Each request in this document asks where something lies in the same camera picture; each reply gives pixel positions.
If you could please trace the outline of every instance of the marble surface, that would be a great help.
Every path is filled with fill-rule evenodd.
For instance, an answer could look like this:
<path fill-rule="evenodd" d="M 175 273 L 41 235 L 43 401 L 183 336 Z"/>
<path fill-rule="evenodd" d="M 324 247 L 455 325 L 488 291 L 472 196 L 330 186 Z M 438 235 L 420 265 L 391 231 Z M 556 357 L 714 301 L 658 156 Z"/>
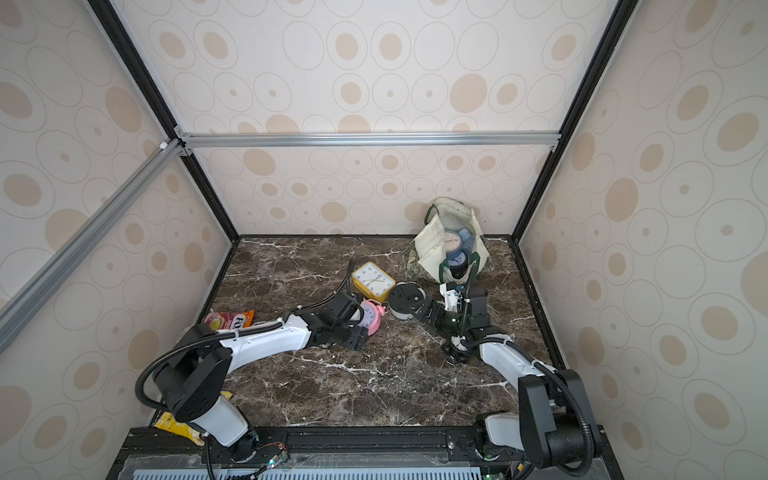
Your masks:
<path fill-rule="evenodd" d="M 402 252 L 411 238 L 244 238 L 221 284 L 217 311 L 256 310 L 277 318 L 331 293 L 350 257 L 366 257 L 405 280 Z M 492 267 L 478 276 L 488 311 L 534 357 L 549 362 L 525 288 L 505 240 L 488 239 Z M 422 284 L 439 297 L 437 285 Z M 387 313 L 363 351 L 339 346 L 281 353 L 232 372 L 224 388 L 253 425 L 469 425 L 480 412 L 518 411 L 514 386 L 473 358 L 443 360 L 437 332 Z"/>

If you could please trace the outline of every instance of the round black object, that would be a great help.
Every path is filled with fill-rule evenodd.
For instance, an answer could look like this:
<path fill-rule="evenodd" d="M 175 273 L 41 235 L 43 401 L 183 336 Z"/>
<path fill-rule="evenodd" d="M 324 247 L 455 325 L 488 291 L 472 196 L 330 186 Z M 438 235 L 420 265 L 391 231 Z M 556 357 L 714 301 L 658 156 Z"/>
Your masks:
<path fill-rule="evenodd" d="M 453 260 L 448 260 L 448 268 L 451 270 L 453 278 L 461 278 L 467 273 L 467 266 L 469 265 L 468 255 L 462 252 L 461 255 Z"/>
<path fill-rule="evenodd" d="M 424 304 L 424 290 L 413 282 L 398 283 L 389 292 L 387 303 L 391 311 L 399 318 L 414 316 Z"/>
<path fill-rule="evenodd" d="M 444 358 L 445 361 L 450 365 L 464 365 L 465 363 L 469 362 L 469 355 L 467 353 L 458 351 L 453 345 L 451 345 L 450 340 L 443 343 L 440 346 L 440 350 L 442 351 L 442 358 Z"/>

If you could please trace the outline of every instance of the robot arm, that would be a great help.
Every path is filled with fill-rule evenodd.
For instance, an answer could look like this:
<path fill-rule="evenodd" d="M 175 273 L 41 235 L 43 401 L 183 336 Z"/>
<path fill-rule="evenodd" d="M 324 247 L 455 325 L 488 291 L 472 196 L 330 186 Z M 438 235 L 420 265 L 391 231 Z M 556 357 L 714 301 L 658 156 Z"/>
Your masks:
<path fill-rule="evenodd" d="M 442 346 L 446 360 L 464 363 L 478 356 L 518 391 L 520 414 L 481 415 L 478 430 L 483 438 L 478 443 L 491 456 L 512 447 L 524 452 L 537 468 L 559 466 L 572 475 L 583 475 L 591 459 L 601 454 L 602 441 L 579 375 L 534 359 L 492 326 L 485 303 L 487 292 L 482 288 L 465 286 L 458 309 L 449 308 L 449 295 L 456 288 L 455 284 L 441 285 L 445 303 L 426 300 L 420 319 L 447 339 Z M 566 466 L 579 460 L 582 463 L 576 469 Z"/>
<path fill-rule="evenodd" d="M 259 359 L 310 346 L 338 343 L 361 349 L 368 329 L 355 325 L 358 308 L 356 299 L 337 291 L 318 313 L 294 310 L 274 322 L 241 330 L 193 326 L 171 352 L 145 369 L 137 382 L 137 396 L 145 402 L 144 380 L 153 373 L 163 408 L 178 422 L 195 425 L 232 447 L 233 458 L 245 461 L 253 454 L 247 436 L 250 426 L 220 394 L 227 374 Z"/>

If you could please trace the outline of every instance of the wall panel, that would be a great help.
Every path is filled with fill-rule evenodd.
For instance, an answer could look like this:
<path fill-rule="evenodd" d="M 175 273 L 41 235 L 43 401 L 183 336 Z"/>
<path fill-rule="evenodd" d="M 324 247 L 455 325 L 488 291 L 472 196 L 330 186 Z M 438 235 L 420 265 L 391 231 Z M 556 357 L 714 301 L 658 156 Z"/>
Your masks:
<path fill-rule="evenodd" d="M 0 12 L 0 308 L 164 135 L 73 0 Z"/>
<path fill-rule="evenodd" d="M 767 25 L 646 2 L 521 242 L 628 479 L 768 465 Z"/>
<path fill-rule="evenodd" d="M 615 0 L 115 2 L 195 133 L 557 130 Z"/>
<path fill-rule="evenodd" d="M 137 375 L 195 322 L 229 246 L 170 162 L 0 354 L 0 478 L 106 476 L 151 413 Z"/>
<path fill-rule="evenodd" d="M 199 148 L 241 234 L 418 233 L 435 197 L 515 227 L 548 145 Z"/>

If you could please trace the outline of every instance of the aluminum rail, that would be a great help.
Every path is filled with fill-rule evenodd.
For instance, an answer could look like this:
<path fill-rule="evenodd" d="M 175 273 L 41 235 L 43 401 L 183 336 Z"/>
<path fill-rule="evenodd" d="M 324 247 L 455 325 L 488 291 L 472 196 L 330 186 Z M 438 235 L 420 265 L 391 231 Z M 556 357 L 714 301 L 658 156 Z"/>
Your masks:
<path fill-rule="evenodd" d="M 0 353 L 96 247 L 169 161 L 181 152 L 179 140 L 168 140 L 89 218 L 85 225 L 29 280 L 0 312 Z"/>
<path fill-rule="evenodd" d="M 557 131 L 471 131 L 316 134 L 190 134 L 181 141 L 192 148 L 226 147 L 367 147 L 405 145 L 556 145 Z"/>

